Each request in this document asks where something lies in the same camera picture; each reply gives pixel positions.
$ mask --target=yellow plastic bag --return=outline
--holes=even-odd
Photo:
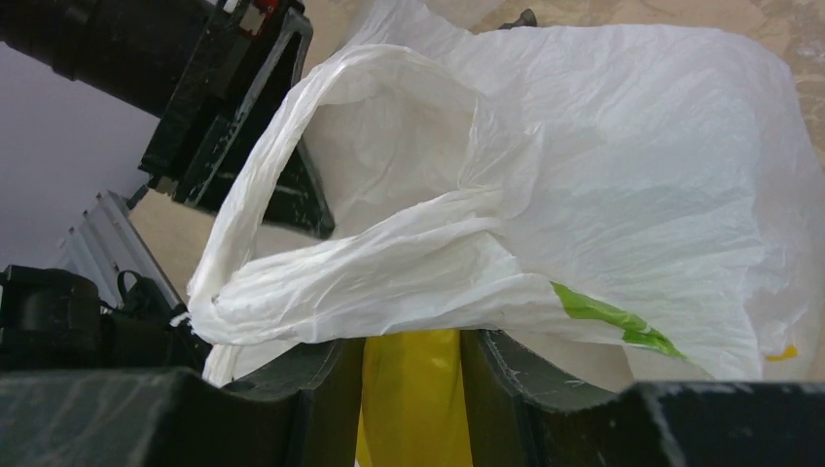
[[[469,467],[458,331],[367,339],[357,458],[361,467]]]

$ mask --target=beige floor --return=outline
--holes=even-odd
[[[305,3],[315,29],[307,58],[306,69],[309,69],[334,51],[360,1],[305,0]],[[761,42],[791,66],[810,138],[820,160],[825,162],[825,0],[506,0],[473,30],[494,29],[516,19],[525,8],[533,9],[541,25],[713,26]],[[135,208],[131,219],[174,286],[185,296],[186,282],[208,239],[211,218],[173,204],[165,196],[150,193]],[[627,359],[614,348],[548,341],[534,336],[519,335],[518,338],[584,379],[610,388],[620,388],[630,382]],[[825,379],[823,346],[810,376]]]

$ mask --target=corrugated metal sheet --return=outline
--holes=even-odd
[[[133,270],[155,280],[170,307],[182,303],[140,234],[129,222],[123,198],[111,192],[98,194],[97,205],[84,211],[83,218],[83,223],[69,229],[61,242],[55,268],[70,270],[93,281],[100,298],[110,305],[123,304],[117,279],[124,270]]]

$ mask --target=white plastic bag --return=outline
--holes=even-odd
[[[788,67],[714,29],[478,36],[378,0],[292,89],[190,283],[195,331],[238,346],[484,327],[763,376],[818,325],[825,178]],[[306,132],[334,240],[250,261]]]

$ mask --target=black plastic part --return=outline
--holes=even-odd
[[[473,464],[774,466],[825,459],[825,384],[640,382],[619,395],[507,335],[461,335]]]
[[[160,117],[139,168],[153,175],[152,188],[166,187],[175,201],[214,213],[300,80],[312,37],[298,0],[274,10],[238,0],[231,14],[225,3],[0,0],[0,40]],[[261,15],[258,30],[244,25]],[[332,235],[335,220],[303,140],[263,221]]]
[[[0,465],[351,467],[363,340],[220,390],[185,370],[0,375]]]
[[[204,0],[0,3],[0,40],[158,117],[214,10]]]
[[[133,276],[126,286],[126,276]],[[124,306],[101,314],[91,281],[66,270],[9,266],[0,276],[0,371],[149,368],[202,370],[210,346],[188,326],[169,326],[157,284],[118,276]]]
[[[299,2],[278,4],[254,38],[239,34],[250,9],[217,14],[193,53],[163,113],[140,168],[178,183],[172,198],[217,212],[258,138],[301,78],[312,28]],[[335,221],[305,144],[281,173],[263,220],[318,238]]]
[[[9,266],[0,276],[0,369],[100,364],[100,300],[90,280]]]

